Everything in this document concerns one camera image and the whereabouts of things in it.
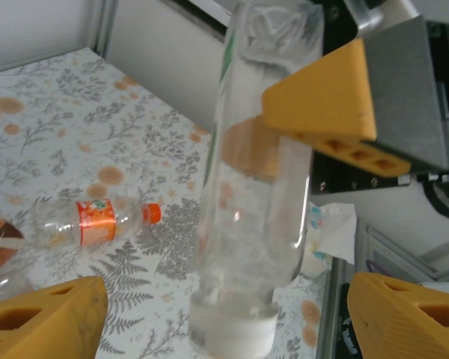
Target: bottle label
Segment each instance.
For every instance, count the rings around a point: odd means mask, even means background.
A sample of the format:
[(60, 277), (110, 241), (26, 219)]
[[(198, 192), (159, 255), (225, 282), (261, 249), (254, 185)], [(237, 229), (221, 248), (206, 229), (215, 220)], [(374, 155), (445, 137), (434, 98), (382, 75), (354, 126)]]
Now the bottle label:
[(206, 170), (204, 171), (203, 187), (207, 185), (208, 176), (210, 175), (211, 164), (213, 162), (213, 157), (215, 155), (215, 143), (216, 143), (216, 125), (215, 125), (215, 129), (213, 130), (213, 136), (211, 137), (210, 149), (208, 150), (207, 167), (206, 167)]
[(234, 33), (231, 34), (230, 39), (227, 41), (226, 49), (223, 54), (222, 60), (222, 73), (219, 76), (219, 82), (223, 82), (223, 78), (227, 73), (227, 69), (231, 64), (231, 60), (233, 59), (233, 47), (234, 47)]
[(116, 223), (110, 200), (77, 202), (82, 237), (80, 245), (95, 245), (114, 238)]

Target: screw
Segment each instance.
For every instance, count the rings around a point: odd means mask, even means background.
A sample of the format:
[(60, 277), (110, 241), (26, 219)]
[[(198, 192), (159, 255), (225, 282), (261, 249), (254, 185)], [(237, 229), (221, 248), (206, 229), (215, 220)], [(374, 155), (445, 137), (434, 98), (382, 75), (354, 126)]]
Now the screw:
[(437, 39), (439, 37), (441, 37), (441, 27), (437, 24), (431, 24), (429, 26), (429, 36), (431, 38)]
[(339, 17), (339, 7), (332, 5), (328, 10), (328, 21), (335, 21)]

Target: white wall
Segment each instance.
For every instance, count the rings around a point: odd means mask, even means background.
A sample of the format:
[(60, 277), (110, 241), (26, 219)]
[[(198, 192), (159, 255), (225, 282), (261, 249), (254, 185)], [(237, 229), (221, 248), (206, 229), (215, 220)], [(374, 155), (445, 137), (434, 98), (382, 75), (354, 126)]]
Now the white wall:
[(96, 0), (0, 0), (0, 69), (86, 46)]
[(223, 45), (160, 0), (118, 5), (107, 60), (211, 129)]
[[(392, 6), (397, 0), (388, 0)], [(449, 21), (449, 0), (415, 0), (431, 19)], [(108, 60), (190, 120), (210, 129), (223, 45), (159, 0), (122, 1)], [(449, 241), (449, 220), (429, 205), (418, 184), (315, 197), (353, 202), (358, 214), (415, 255)]]

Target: crumpled paper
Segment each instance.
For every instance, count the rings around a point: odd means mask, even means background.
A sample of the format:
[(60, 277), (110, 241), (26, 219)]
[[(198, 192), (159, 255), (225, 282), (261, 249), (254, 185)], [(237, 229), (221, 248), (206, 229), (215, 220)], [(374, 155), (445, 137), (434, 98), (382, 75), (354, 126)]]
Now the crumpled paper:
[(354, 264), (356, 213), (354, 205), (330, 203), (308, 209), (305, 255), (301, 274), (315, 279), (331, 270), (333, 257)]

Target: orange bottle label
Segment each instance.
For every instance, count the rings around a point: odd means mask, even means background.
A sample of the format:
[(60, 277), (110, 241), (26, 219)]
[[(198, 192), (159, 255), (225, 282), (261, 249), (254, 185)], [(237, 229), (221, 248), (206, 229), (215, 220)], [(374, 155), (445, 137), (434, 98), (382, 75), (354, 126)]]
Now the orange bottle label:
[(77, 202), (82, 237), (80, 245), (95, 245), (114, 238), (116, 223), (110, 200)]

